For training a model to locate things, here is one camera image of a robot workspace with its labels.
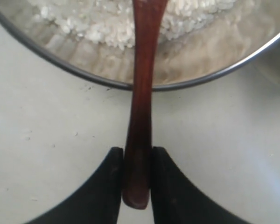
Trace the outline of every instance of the dark red wooden utensil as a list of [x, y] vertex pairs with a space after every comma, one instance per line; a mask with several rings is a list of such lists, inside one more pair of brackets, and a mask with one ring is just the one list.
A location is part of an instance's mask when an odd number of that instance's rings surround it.
[[122, 196], [124, 202], [135, 209], [145, 209], [149, 199], [154, 56], [167, 1], [133, 0], [135, 20], [134, 85], [124, 158]]

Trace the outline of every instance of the white countertop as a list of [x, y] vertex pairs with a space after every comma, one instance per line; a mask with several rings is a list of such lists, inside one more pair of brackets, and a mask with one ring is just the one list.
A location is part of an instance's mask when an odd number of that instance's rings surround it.
[[[0, 224], [20, 224], [76, 190], [123, 147], [131, 93], [72, 76], [0, 27]], [[155, 93], [154, 145], [204, 193], [254, 224], [280, 224], [280, 89], [252, 65]], [[152, 224], [122, 204], [119, 224]]]

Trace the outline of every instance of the rice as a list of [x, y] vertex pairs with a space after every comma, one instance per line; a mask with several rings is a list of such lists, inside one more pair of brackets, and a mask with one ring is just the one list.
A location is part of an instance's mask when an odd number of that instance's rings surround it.
[[[37, 19], [54, 21], [62, 32], [94, 43], [132, 48], [135, 43], [132, 0], [28, 0]], [[168, 0], [159, 42], [203, 28], [236, 0]]]

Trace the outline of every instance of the wooden spoon handle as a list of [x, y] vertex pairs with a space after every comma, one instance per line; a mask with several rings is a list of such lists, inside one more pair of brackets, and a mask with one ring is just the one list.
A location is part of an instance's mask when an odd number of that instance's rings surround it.
[[133, 0], [135, 62], [131, 117], [125, 149], [123, 200], [145, 209], [152, 149], [151, 95], [154, 56], [167, 0]]

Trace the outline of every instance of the uncooked rice grain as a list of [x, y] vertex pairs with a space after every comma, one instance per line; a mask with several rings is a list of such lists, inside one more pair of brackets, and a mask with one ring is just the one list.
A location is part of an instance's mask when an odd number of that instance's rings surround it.
[[[135, 43], [132, 0], [28, 0], [37, 19], [54, 21], [65, 34], [94, 43], [132, 48]], [[159, 42], [204, 27], [236, 0], [168, 0]]]

